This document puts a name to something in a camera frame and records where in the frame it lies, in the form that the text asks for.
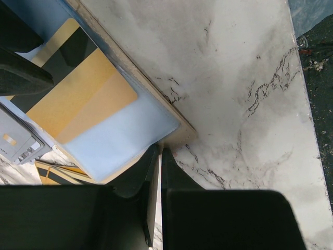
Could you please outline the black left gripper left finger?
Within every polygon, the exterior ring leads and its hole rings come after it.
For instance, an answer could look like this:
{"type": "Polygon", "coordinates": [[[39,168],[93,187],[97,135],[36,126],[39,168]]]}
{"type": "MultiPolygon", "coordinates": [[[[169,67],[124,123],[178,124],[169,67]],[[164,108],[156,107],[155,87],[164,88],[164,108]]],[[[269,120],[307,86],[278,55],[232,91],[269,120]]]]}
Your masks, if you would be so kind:
{"type": "Polygon", "coordinates": [[[105,185],[1,186],[1,249],[149,249],[159,146],[105,185]]]}

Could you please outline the gold card stack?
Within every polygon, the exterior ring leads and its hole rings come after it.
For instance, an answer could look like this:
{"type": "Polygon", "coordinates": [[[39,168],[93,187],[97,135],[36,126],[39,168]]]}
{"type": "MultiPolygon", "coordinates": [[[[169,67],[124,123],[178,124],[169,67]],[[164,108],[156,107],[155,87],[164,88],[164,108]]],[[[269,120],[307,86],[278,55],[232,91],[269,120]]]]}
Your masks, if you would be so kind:
{"type": "Polygon", "coordinates": [[[83,180],[76,179],[64,171],[60,170],[60,168],[56,166],[52,166],[49,164],[45,164],[40,161],[35,162],[36,169],[40,176],[41,183],[43,185],[82,185],[89,184],[83,180]]]}

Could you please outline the silver VIP card stack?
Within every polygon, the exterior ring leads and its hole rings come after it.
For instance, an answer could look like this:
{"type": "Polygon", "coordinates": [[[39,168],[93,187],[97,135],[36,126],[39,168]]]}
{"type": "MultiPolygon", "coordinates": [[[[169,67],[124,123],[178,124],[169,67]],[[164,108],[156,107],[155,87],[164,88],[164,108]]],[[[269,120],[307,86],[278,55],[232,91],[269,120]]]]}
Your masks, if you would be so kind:
{"type": "Polygon", "coordinates": [[[18,165],[34,161],[51,150],[26,121],[1,105],[1,155],[18,165]]]}

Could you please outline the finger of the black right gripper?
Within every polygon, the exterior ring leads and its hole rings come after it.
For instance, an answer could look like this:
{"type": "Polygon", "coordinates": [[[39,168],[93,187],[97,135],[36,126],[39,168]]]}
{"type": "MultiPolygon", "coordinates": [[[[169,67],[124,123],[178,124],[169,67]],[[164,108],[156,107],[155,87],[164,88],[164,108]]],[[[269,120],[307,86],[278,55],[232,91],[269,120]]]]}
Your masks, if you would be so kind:
{"type": "Polygon", "coordinates": [[[1,96],[37,94],[53,86],[53,76],[49,72],[1,48],[1,96]]]}
{"type": "Polygon", "coordinates": [[[44,40],[1,1],[1,47],[28,53],[43,43],[44,40]]]}

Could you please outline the beige card holder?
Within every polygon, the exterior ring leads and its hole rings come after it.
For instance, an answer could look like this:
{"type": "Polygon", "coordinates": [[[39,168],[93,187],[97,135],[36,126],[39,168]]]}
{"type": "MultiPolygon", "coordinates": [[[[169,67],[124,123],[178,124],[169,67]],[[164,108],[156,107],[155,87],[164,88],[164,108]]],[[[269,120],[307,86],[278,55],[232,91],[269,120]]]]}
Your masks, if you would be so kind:
{"type": "Polygon", "coordinates": [[[44,40],[28,53],[14,53],[32,62],[64,22],[73,18],[138,95],[135,102],[65,144],[56,141],[11,103],[9,99],[14,96],[1,96],[1,105],[31,125],[51,147],[43,156],[60,151],[94,183],[105,184],[135,164],[151,145],[176,149],[195,138],[196,132],[189,122],[141,73],[80,1],[2,2],[44,40]]]}

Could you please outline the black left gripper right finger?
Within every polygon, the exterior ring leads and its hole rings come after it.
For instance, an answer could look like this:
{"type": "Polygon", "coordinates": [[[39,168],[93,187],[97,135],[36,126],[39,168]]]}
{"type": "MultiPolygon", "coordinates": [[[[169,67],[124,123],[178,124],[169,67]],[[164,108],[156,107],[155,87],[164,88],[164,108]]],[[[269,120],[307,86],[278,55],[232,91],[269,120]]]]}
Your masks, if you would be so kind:
{"type": "Polygon", "coordinates": [[[272,190],[206,190],[162,152],[164,249],[305,249],[286,198],[272,190]]]}

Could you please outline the single gold card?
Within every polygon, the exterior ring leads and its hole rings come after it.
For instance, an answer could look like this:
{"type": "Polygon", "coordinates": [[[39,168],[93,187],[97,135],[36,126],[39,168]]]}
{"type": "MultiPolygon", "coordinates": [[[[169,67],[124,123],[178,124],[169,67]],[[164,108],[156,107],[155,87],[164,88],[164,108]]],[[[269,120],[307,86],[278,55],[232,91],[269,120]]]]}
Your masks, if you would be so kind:
{"type": "Polygon", "coordinates": [[[32,59],[54,87],[9,100],[61,144],[135,102],[137,93],[73,19],[67,19],[32,59]]]}

